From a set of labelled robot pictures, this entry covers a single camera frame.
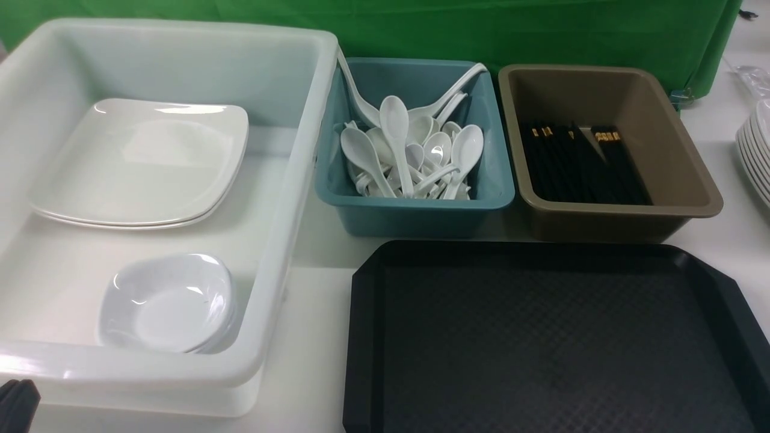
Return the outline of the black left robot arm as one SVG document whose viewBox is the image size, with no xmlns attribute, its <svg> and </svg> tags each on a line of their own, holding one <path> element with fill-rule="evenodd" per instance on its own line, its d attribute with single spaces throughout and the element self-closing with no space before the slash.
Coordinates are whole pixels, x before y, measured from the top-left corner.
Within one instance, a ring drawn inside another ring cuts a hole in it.
<svg viewBox="0 0 770 433">
<path fill-rule="evenodd" d="M 10 380 L 1 387 L 1 432 L 28 432 L 41 395 L 34 381 Z"/>
</svg>

